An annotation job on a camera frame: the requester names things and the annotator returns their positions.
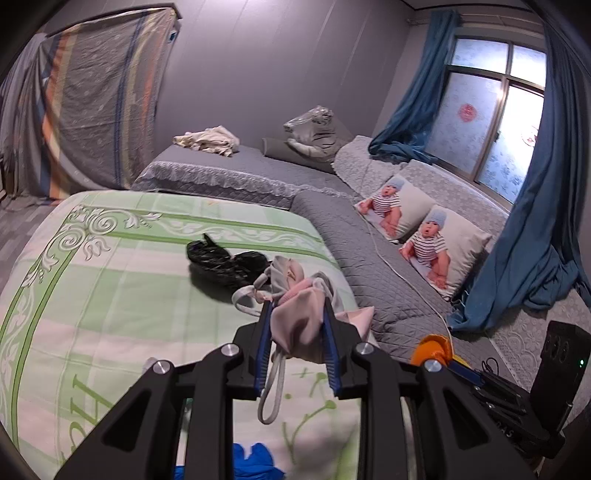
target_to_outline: orange object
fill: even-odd
[[[442,335],[427,335],[418,344],[410,362],[419,367],[425,360],[433,358],[442,365],[447,366],[453,359],[452,346],[449,340]]]

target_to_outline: black plastic bag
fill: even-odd
[[[197,274],[207,281],[237,290],[252,283],[265,271],[270,262],[260,252],[244,252],[234,257],[203,234],[204,241],[187,245],[187,256]]]

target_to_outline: striped shirt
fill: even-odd
[[[393,207],[400,207],[400,199],[396,194],[391,195],[390,197],[385,197],[384,195],[376,193],[371,199],[373,200],[372,209],[382,217],[389,213],[390,209]]]
[[[424,237],[420,231],[414,232],[409,242],[414,244],[414,254],[419,263],[431,265],[431,262],[437,258],[439,252],[447,250],[445,239],[439,233],[434,236]]]

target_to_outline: silver screw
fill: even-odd
[[[355,350],[359,355],[369,355],[374,352],[374,346],[368,342],[361,342],[355,345]]]
[[[233,343],[227,343],[222,347],[222,353],[226,356],[237,355],[239,351],[240,347],[238,345],[234,345]]]
[[[166,360],[158,360],[154,365],[152,365],[152,370],[156,372],[158,375],[164,375],[168,370],[170,370],[170,362]]]
[[[441,364],[437,361],[434,360],[433,358],[430,358],[429,360],[425,360],[425,363],[423,364],[425,366],[425,370],[427,370],[427,372],[439,372],[441,370]]]

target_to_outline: window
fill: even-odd
[[[510,207],[530,166],[545,79],[543,52],[457,38],[427,152]]]

